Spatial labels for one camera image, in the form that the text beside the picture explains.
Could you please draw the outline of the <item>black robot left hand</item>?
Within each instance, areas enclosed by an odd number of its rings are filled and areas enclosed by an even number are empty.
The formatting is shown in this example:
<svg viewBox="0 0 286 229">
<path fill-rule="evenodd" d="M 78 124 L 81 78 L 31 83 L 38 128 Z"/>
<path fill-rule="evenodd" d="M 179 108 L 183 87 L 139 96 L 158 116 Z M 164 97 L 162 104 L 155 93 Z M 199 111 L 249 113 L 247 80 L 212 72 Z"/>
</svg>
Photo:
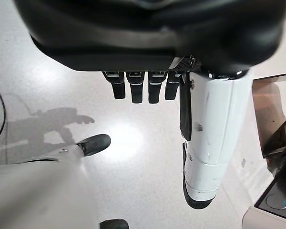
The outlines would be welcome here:
<svg viewBox="0 0 286 229">
<path fill-rule="evenodd" d="M 73 70 L 102 72 L 116 99 L 180 99 L 184 196 L 215 198 L 235 151 L 251 68 L 278 49 L 286 0 L 17 0 L 36 47 Z"/>
</svg>

